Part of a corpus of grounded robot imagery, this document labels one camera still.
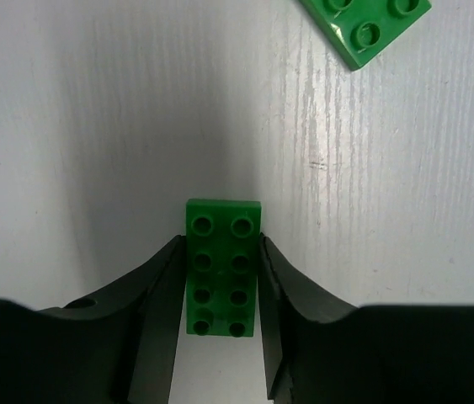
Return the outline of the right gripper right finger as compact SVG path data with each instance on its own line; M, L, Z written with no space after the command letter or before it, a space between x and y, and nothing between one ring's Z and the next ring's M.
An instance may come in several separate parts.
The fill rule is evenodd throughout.
M352 306L259 242L267 396L276 403L474 403L474 306Z

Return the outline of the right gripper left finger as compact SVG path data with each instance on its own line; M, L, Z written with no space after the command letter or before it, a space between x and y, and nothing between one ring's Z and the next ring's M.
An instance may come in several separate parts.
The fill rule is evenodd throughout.
M165 403L186 278L173 238L140 267L63 307L0 299L0 403Z

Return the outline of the green lego plate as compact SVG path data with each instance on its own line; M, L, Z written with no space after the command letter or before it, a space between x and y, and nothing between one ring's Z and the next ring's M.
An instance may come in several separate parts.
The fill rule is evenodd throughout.
M261 214L258 201L187 201L188 334L253 336Z

